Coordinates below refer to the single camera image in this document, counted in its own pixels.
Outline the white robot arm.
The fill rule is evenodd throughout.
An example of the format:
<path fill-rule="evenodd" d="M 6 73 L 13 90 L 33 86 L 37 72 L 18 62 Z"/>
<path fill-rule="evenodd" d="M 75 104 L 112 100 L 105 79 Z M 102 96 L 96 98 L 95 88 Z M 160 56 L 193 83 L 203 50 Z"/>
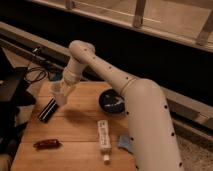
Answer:
<path fill-rule="evenodd" d="M 62 92 L 69 94 L 90 67 L 124 98 L 137 171 L 184 171 L 169 107 L 161 87 L 118 69 L 95 54 L 95 47 L 75 40 L 63 71 Z"/>

